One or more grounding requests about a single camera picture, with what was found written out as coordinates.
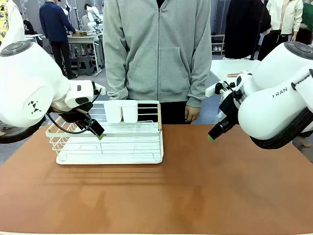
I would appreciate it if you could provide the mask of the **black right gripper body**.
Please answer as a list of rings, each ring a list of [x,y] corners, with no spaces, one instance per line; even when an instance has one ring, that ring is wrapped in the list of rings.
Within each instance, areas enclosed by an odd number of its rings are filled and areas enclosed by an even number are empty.
[[[242,92],[224,93],[219,105],[218,121],[226,119],[229,123],[238,123],[238,111],[243,101],[242,98]]]

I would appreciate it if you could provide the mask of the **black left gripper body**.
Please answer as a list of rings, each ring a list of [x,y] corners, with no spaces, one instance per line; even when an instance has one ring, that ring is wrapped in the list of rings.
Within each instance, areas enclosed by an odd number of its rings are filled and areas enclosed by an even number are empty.
[[[51,113],[58,114],[64,121],[75,123],[81,130],[89,130],[92,125],[92,118],[89,110],[93,107],[91,102],[82,104],[72,110],[66,112],[50,107]]]

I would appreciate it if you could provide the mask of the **person's left hand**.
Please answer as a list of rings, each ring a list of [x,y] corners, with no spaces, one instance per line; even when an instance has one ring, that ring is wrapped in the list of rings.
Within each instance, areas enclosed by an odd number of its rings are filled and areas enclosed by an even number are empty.
[[[194,122],[198,119],[199,115],[200,115],[200,108],[195,108],[195,107],[191,107],[186,105],[185,107],[185,122],[191,123]]]

